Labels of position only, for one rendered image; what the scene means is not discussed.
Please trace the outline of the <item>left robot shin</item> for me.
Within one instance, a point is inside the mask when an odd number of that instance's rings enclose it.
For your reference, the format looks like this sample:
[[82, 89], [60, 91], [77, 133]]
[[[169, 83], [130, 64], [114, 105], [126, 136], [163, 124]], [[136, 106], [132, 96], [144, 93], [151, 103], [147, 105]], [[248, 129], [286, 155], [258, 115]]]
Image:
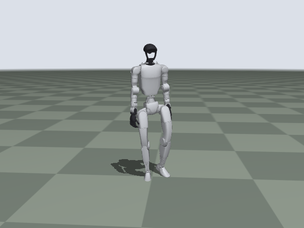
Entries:
[[171, 142], [168, 142], [166, 146], [160, 145], [160, 163], [159, 163], [160, 168], [164, 167], [166, 159], [170, 152], [170, 148], [171, 148]]

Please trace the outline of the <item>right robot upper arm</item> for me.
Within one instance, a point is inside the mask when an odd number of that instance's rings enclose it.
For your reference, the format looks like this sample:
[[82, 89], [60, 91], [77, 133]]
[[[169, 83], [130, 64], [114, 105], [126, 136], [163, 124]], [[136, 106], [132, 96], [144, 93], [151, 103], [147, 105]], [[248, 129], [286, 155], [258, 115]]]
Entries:
[[139, 93], [139, 87], [137, 87], [138, 84], [138, 74], [140, 73], [141, 66], [134, 66], [131, 69], [131, 85], [133, 88], [133, 94]]

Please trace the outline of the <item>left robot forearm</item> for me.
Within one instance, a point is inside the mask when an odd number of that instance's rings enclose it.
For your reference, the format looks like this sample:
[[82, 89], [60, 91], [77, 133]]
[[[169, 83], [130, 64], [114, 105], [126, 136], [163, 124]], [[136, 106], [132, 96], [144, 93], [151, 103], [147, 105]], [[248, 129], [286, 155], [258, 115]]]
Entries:
[[163, 91], [164, 105], [167, 105], [167, 104], [171, 105], [170, 104], [170, 96], [169, 96], [169, 94], [170, 94], [170, 90]]

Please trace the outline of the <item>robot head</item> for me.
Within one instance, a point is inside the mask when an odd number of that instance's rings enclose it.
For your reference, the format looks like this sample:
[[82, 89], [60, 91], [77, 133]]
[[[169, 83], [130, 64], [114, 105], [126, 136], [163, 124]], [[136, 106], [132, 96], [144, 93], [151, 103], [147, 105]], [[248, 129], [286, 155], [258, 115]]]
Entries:
[[[146, 54], [146, 57], [147, 57], [146, 62], [148, 62], [148, 64], [146, 64], [146, 65], [150, 65], [150, 66], [154, 65], [155, 63], [153, 63], [153, 60], [156, 58], [156, 54], [157, 54], [156, 46], [153, 45], [153, 44], [147, 44], [147, 45], [144, 46], [143, 50], [144, 50], [144, 52]], [[147, 53], [151, 54], [152, 52], [155, 53], [154, 58], [148, 58]]]

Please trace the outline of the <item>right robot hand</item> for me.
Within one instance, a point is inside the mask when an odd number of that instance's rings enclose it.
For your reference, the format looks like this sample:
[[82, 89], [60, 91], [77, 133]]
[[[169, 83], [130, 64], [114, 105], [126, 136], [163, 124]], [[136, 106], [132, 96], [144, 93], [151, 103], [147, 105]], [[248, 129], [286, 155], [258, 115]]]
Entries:
[[[138, 126], [136, 125], [136, 122], [138, 123], [137, 119], [136, 119], [136, 114], [137, 114], [137, 109], [134, 109], [134, 113], [131, 113], [130, 116], [130, 125], [133, 126], [134, 128], [138, 128]], [[138, 123], [139, 124], [139, 123]]]

